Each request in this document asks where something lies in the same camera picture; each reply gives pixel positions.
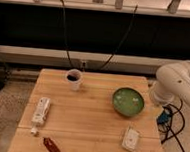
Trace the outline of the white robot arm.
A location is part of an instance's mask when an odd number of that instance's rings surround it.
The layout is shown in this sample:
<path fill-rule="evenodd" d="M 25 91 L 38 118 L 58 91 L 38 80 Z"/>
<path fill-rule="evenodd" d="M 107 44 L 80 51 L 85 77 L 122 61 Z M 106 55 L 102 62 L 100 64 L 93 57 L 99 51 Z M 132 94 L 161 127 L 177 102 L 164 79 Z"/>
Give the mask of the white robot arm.
<path fill-rule="evenodd" d="M 179 97 L 190 107 L 190 61 L 163 65 L 157 69 L 156 77 L 149 90 L 155 105 L 166 106 Z"/>

